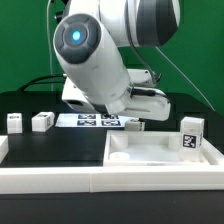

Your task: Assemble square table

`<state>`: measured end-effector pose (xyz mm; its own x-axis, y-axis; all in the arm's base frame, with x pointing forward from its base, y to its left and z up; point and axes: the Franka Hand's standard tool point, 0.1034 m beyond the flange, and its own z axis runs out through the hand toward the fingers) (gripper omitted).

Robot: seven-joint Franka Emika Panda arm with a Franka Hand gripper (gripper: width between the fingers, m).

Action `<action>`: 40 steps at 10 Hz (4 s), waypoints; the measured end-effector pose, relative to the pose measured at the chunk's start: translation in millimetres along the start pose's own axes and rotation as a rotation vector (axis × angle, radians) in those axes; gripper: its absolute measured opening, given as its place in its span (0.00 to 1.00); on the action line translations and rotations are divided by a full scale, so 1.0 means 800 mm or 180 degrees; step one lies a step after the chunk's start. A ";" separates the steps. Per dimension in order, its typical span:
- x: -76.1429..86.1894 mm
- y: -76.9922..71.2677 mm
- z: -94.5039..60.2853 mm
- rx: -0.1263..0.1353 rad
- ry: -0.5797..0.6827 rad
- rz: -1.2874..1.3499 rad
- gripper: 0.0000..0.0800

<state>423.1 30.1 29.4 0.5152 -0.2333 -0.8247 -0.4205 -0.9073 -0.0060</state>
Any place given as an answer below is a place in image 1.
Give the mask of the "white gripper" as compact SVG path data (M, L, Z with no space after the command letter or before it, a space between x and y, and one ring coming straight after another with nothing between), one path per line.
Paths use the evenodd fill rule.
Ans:
M158 89L136 87L131 94L106 106L109 115L165 121L169 118L171 103Z

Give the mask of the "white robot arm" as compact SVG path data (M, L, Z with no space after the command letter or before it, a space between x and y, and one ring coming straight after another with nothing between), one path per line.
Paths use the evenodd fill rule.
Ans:
M68 0L53 37L66 74L62 100L86 113L166 120L160 76L126 68L119 49L161 46L179 22L179 0Z

